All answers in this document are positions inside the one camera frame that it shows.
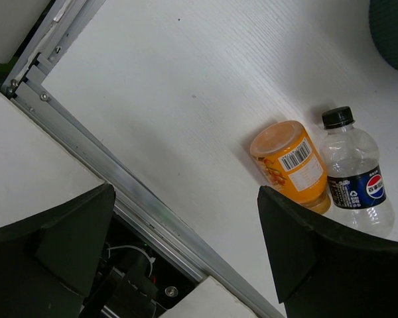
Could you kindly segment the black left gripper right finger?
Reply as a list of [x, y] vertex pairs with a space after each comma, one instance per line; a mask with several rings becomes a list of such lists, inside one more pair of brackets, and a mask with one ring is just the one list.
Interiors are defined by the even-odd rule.
[[259, 189], [259, 218], [288, 317], [398, 317], [398, 242]]

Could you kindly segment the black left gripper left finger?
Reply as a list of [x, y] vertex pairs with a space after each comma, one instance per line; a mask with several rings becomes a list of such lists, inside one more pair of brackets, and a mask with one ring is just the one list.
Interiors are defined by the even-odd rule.
[[102, 184], [0, 227], [0, 317], [77, 317], [91, 292], [113, 215]]

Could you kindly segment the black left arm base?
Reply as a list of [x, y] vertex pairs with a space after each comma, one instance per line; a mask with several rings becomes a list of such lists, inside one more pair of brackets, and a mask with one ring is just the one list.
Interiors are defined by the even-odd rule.
[[81, 317], [161, 317], [198, 282], [113, 215]]

